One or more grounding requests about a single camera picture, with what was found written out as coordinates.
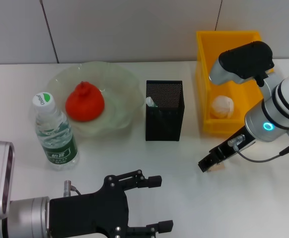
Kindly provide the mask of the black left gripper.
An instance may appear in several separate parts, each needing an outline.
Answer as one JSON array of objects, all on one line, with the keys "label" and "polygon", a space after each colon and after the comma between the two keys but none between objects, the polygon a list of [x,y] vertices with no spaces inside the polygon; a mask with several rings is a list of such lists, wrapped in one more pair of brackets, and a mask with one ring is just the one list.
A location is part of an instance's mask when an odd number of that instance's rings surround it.
[{"label": "black left gripper", "polygon": [[49,231],[53,238],[100,233],[108,238],[127,237],[129,209],[124,191],[154,188],[161,176],[145,178],[142,170],[109,175],[95,193],[50,200]]}]

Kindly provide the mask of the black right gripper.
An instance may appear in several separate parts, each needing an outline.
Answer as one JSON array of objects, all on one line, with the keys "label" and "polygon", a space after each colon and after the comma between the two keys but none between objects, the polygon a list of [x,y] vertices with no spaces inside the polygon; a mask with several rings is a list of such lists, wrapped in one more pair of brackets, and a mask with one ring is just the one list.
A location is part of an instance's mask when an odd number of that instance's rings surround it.
[{"label": "black right gripper", "polygon": [[246,126],[243,126],[237,132],[235,132],[229,139],[225,140],[222,144],[213,148],[210,151],[210,155],[204,157],[198,162],[198,166],[204,173],[212,166],[221,163],[222,161],[232,157],[237,151],[249,147],[255,143],[255,138],[247,130]]}]

